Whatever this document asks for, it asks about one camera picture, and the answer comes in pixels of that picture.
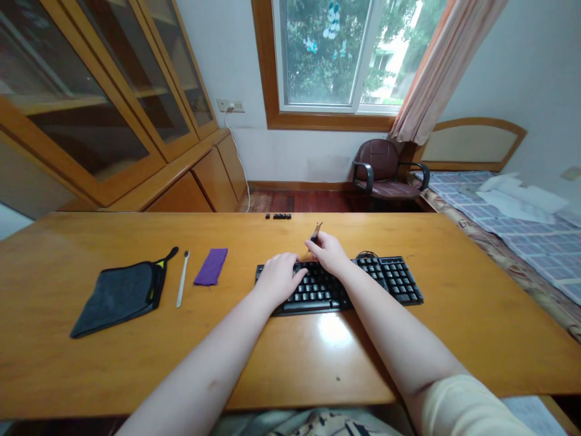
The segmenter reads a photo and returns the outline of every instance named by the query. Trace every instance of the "mattress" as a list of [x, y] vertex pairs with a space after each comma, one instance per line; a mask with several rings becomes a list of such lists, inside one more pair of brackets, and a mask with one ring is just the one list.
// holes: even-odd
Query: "mattress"
[[[422, 197], [456, 222], [551, 317], [581, 343], [581, 228], [557, 218], [555, 225], [515, 220], [494, 206], [458, 192], [478, 187], [489, 171], [434, 172]], [[422, 173], [410, 173], [420, 186]]]

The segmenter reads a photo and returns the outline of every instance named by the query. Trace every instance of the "pink curtain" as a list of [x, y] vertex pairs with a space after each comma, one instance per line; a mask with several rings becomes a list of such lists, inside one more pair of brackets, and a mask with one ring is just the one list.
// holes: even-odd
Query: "pink curtain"
[[424, 145], [508, 0], [449, 0], [390, 135]]

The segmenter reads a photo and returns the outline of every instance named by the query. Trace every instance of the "purple cleaning cloth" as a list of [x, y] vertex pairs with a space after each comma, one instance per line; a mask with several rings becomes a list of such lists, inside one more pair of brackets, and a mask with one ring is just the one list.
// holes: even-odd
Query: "purple cleaning cloth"
[[195, 285], [212, 286], [218, 284], [218, 277], [228, 254], [227, 248], [211, 248], [202, 269], [194, 280]]

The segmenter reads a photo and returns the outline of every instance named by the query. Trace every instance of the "checkered bedsheet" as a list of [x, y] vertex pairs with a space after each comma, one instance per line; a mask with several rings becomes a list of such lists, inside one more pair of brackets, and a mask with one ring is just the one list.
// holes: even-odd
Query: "checkered bedsheet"
[[[415, 171], [423, 179], [420, 171]], [[554, 225], [509, 218], [482, 199], [458, 192], [479, 187], [495, 174], [489, 171], [434, 172], [430, 189], [484, 230], [494, 233], [553, 286], [581, 305], [581, 228], [556, 216]]]

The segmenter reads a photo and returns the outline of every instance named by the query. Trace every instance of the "bed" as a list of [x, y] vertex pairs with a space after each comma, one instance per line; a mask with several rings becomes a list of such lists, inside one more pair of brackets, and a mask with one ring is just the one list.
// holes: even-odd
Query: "bed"
[[[511, 219], [482, 199], [461, 194], [496, 175], [526, 136], [521, 127], [491, 118], [440, 123], [414, 162], [432, 171], [423, 199], [454, 221], [561, 327], [581, 343], [581, 228]], [[408, 183], [422, 184], [422, 173]]]

